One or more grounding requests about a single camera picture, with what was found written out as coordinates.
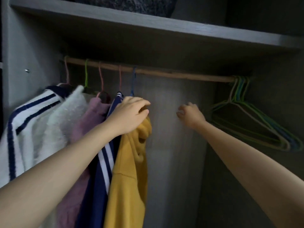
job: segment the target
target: person's right arm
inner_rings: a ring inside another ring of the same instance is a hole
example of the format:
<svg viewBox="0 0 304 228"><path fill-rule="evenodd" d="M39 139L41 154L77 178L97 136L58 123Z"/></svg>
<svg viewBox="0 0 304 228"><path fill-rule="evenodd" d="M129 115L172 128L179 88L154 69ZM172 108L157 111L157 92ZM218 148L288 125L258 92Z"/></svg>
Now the person's right arm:
<svg viewBox="0 0 304 228"><path fill-rule="evenodd" d="M208 123L198 107L177 116L200 133L276 227L304 227L304 181L244 142Z"/></svg>

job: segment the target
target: hanging clothes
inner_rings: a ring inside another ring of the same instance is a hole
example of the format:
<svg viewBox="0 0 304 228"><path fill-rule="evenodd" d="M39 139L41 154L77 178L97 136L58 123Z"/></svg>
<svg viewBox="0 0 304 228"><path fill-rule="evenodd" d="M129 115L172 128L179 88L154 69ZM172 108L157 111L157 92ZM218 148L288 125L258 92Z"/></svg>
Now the hanging clothes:
<svg viewBox="0 0 304 228"><path fill-rule="evenodd" d="M72 130L71 142L76 142L95 126L102 123L106 118L109 108L110 104L101 103L100 98L92 98L88 110L78 120ZM57 228L75 227L89 178L89 168L87 168L57 206Z"/></svg>
<svg viewBox="0 0 304 228"><path fill-rule="evenodd" d="M122 100L123 95L121 92L118 92L111 104L107 118ZM81 204L75 225L76 228L101 228L103 226L108 202L108 191L112 180L112 170L119 148L120 138L121 136L118 136L106 144L89 166L92 174Z"/></svg>
<svg viewBox="0 0 304 228"><path fill-rule="evenodd" d="M41 147L41 131L43 134L47 116L68 94L63 88L47 87L10 115L0 141L0 188L32 167L34 153Z"/></svg>
<svg viewBox="0 0 304 228"><path fill-rule="evenodd" d="M82 94L83 90L82 86L78 86L59 107L50 113L46 129L42 133L41 140L43 143L38 157L35 159L35 164L68 145L72 128L88 108L86 99ZM40 228L55 228L56 221L56 209L54 209L40 225Z"/></svg>
<svg viewBox="0 0 304 228"><path fill-rule="evenodd" d="M146 139L152 132L147 117L121 137L108 195L104 228L142 228L147 196Z"/></svg>

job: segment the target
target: white stripe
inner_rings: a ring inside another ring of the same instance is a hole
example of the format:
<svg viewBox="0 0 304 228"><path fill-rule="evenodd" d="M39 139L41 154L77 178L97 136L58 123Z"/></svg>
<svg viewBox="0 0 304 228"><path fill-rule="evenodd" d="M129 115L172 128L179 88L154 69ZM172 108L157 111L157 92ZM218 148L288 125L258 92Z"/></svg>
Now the white stripe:
<svg viewBox="0 0 304 228"><path fill-rule="evenodd" d="M114 167L114 158L113 158L113 155L112 155L112 152L111 152L111 147L110 147L109 143L107 143L105 145L105 151L107 152L108 159L109 159L109 164L110 164L110 168L111 168L111 172L112 172L113 167Z"/></svg>
<svg viewBox="0 0 304 228"><path fill-rule="evenodd" d="M110 179L109 179L109 175L108 175L108 170L107 170L107 166L105 165L105 161L104 161L104 156L102 153L102 150L99 151L98 153L98 159L99 159L99 163L101 166L101 170L102 170L102 174L103 174L103 179L104 179L104 183L105 183L105 190L107 192L107 194L109 193L109 188L110 188Z"/></svg>

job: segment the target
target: blue hanger hook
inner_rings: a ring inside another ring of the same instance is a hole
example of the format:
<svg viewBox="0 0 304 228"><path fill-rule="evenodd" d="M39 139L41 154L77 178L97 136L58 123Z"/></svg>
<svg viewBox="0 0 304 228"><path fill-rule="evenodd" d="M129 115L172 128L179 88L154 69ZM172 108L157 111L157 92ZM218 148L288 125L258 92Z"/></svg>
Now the blue hanger hook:
<svg viewBox="0 0 304 228"><path fill-rule="evenodd" d="M135 79L136 79L136 73L135 73L136 67L134 67L133 69L133 73L132 73L132 83L131 83L131 97L134 97L134 83L135 83Z"/></svg>

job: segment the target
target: forearm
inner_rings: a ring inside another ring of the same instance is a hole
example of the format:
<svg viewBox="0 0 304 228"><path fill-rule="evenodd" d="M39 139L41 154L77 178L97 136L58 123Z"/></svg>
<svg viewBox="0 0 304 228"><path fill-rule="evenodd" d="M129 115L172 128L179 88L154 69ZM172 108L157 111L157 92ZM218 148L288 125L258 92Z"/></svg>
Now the forearm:
<svg viewBox="0 0 304 228"><path fill-rule="evenodd" d="M277 227L304 227L304 182L206 121L196 129Z"/></svg>
<svg viewBox="0 0 304 228"><path fill-rule="evenodd" d="M108 124L58 151L0 189L0 227L38 227L104 145L115 137Z"/></svg>

